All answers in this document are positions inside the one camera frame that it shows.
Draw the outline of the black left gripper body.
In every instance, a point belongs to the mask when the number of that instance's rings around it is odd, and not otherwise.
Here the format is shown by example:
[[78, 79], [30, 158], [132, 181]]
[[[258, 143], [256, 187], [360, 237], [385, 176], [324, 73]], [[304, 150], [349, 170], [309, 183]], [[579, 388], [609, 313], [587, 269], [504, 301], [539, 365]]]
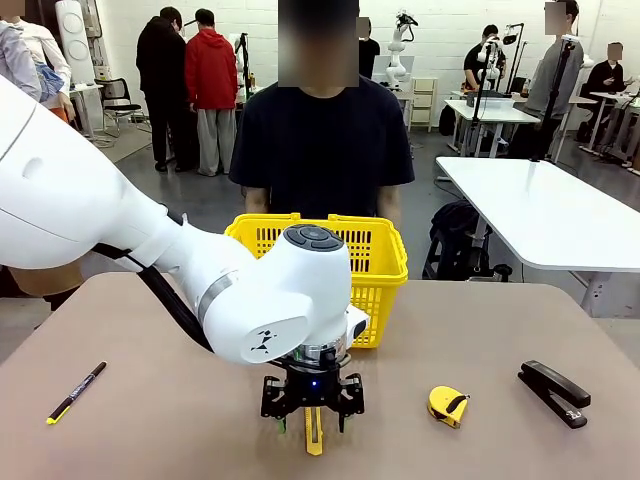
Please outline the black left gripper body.
[[346, 403], [342, 394], [340, 369], [302, 370], [286, 368], [286, 405], [291, 408], [341, 408]]

